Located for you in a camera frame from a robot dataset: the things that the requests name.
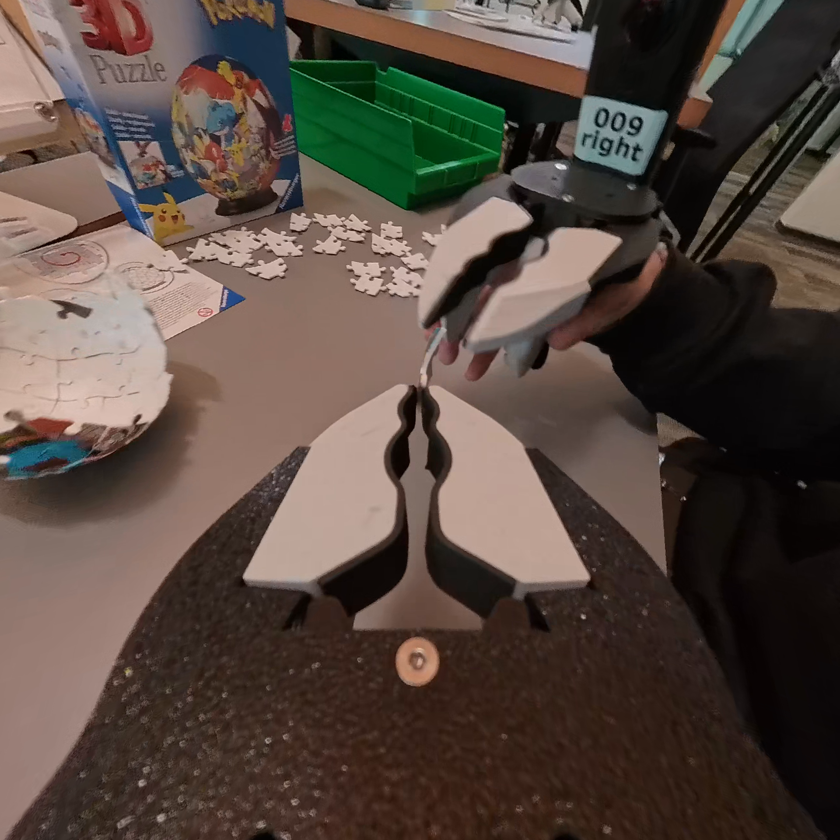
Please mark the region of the white printed leaflet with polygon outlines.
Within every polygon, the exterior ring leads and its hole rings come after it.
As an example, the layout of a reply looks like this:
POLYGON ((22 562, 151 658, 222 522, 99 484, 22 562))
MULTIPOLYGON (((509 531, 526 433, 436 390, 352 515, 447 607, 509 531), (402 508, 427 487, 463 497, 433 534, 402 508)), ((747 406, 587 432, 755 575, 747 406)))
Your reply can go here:
POLYGON ((125 225, 5 260, 2 288, 15 297, 77 302, 127 288, 141 296, 165 340, 245 300, 125 225))

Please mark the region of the blue puzzle box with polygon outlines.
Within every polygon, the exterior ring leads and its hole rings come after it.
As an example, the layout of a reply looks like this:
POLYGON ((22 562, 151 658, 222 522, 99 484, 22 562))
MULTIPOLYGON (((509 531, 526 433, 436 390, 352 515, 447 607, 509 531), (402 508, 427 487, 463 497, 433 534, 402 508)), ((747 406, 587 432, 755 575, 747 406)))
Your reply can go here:
POLYGON ((29 1, 128 224, 161 247, 303 206, 280 1, 29 1))

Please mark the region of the partly built puzzle ball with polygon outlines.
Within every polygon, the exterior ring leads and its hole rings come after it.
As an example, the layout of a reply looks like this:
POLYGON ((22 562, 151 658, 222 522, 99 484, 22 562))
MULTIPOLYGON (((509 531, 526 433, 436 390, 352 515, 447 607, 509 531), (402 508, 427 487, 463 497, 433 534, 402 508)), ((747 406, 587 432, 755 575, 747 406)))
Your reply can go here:
POLYGON ((169 402, 168 363, 146 300, 110 271, 3 287, 2 480, 67 473, 134 441, 169 402))

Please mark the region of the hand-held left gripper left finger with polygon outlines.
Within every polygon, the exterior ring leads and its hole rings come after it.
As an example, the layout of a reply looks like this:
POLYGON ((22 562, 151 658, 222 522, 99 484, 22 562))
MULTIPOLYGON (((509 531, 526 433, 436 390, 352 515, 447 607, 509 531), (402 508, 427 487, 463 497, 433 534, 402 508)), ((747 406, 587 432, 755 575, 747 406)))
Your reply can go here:
POLYGON ((337 600, 355 616, 400 582, 417 389, 395 385, 322 432, 292 480, 243 581, 337 600))

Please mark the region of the wooden table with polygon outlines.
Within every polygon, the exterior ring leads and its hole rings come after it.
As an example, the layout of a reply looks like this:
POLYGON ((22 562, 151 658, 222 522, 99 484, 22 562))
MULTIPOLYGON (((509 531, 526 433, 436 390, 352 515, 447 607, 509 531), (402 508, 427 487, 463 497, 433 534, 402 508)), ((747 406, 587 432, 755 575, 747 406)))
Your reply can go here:
POLYGON ((592 38, 531 38, 444 11, 375 10, 350 1, 289 1, 288 19, 318 30, 332 57, 350 56, 502 108, 517 124, 578 117, 592 38))

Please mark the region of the scattered loose puzzle pieces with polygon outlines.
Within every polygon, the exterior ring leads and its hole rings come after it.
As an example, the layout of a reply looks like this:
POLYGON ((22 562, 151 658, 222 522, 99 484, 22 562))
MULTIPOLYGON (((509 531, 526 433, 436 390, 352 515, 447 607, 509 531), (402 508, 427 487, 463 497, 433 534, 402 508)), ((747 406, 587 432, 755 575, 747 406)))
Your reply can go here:
POLYGON ((312 257, 317 268, 342 268, 351 287, 368 298, 413 299, 445 230, 423 231, 420 246, 413 247, 393 222, 371 224, 353 213, 292 213, 280 230, 242 226, 207 234, 184 258, 172 256, 171 270, 215 262, 272 281, 293 278, 312 257))

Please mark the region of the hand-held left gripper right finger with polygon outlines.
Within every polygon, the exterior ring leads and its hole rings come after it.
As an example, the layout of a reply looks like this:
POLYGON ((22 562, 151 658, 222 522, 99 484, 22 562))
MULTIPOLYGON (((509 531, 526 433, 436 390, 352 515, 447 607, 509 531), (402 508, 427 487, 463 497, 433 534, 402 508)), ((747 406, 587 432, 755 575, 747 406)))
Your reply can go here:
POLYGON ((437 588, 480 618, 507 599, 585 588, 590 572, 522 443, 439 385, 422 390, 421 407, 437 588))

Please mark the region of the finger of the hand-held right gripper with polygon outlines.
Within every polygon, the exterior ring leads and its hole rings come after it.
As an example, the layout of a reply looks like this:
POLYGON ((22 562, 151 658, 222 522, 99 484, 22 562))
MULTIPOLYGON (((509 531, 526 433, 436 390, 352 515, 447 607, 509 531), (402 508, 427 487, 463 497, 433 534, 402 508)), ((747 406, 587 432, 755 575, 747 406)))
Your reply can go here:
POLYGON ((533 217, 524 206, 497 196, 452 223, 425 269, 419 326, 463 329, 491 271, 518 258, 532 230, 533 217))
POLYGON ((489 295, 465 336, 465 347, 484 353, 545 335, 562 315, 572 317, 574 306, 590 294, 595 274, 622 243, 596 228, 556 228, 543 255, 489 295))

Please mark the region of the person's right hand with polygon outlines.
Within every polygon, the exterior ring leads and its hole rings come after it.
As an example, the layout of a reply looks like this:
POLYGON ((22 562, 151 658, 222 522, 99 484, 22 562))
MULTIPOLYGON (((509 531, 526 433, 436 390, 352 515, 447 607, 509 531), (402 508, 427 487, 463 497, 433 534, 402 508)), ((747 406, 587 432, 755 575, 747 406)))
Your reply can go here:
MULTIPOLYGON (((549 334, 549 348, 556 351, 568 350, 625 319, 651 292, 656 279, 666 266, 668 256, 667 244, 659 244, 635 280, 607 285, 593 293, 575 317, 549 334)), ((460 351, 461 344, 450 339, 441 339, 435 359, 442 365, 451 365, 457 361, 460 351)), ((488 372, 498 353, 498 350, 474 353, 467 365, 465 378, 469 382, 480 380, 488 372)))

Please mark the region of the white clamp bar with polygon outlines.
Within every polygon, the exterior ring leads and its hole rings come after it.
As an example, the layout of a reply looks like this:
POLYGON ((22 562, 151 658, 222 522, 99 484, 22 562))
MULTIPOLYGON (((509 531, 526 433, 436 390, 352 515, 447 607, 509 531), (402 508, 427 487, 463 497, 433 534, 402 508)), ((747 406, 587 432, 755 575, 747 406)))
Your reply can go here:
POLYGON ((1 12, 1 154, 50 143, 60 134, 61 90, 36 50, 1 12))

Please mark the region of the white tray with clear clips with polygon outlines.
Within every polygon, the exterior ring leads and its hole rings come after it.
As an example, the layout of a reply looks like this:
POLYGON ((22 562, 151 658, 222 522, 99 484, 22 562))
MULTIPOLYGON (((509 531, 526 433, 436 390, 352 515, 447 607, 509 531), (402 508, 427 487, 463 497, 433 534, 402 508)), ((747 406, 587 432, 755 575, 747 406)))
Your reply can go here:
POLYGON ((72 234, 71 215, 1 193, 1 259, 10 259, 72 234))

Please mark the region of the black tripod stand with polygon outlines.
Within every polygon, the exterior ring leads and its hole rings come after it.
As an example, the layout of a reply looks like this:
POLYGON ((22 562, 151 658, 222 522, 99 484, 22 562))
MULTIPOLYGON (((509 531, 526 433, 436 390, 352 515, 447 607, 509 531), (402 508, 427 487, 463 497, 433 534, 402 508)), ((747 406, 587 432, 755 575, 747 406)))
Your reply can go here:
POLYGON ((801 156, 813 134, 818 131, 839 103, 839 54, 821 70, 819 86, 804 108, 791 121, 750 178, 730 201, 718 220, 691 252, 694 261, 717 258, 752 212, 761 204, 771 187, 801 156))

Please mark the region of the person's right forearm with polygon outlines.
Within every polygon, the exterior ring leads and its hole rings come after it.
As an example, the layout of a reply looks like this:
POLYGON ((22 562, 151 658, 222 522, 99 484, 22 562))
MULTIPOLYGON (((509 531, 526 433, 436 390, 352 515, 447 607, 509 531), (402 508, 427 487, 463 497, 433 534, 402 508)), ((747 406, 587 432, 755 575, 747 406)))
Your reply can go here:
POLYGON ((645 299, 588 342, 648 411, 756 469, 838 481, 838 311, 775 307, 760 262, 667 255, 645 299))

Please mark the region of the white puzzle piece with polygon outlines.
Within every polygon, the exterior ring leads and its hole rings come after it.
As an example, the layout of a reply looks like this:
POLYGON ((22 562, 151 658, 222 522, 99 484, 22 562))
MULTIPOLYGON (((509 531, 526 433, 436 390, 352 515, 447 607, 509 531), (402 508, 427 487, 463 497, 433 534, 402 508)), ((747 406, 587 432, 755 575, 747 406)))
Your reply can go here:
POLYGON ((432 329, 430 329, 429 334, 427 336, 425 351, 419 368, 417 384, 419 390, 428 388, 432 378, 434 358, 438 352, 441 342, 443 342, 445 338, 446 330, 445 327, 440 323, 435 325, 432 329))

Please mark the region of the green plastic bin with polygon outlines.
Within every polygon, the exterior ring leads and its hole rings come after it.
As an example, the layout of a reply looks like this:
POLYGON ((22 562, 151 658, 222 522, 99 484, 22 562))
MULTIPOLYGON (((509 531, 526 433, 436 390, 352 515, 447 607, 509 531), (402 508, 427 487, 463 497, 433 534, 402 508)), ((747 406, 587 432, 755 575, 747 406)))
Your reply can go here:
POLYGON ((290 84, 299 151, 405 210, 498 171, 498 106, 369 61, 294 60, 290 84))

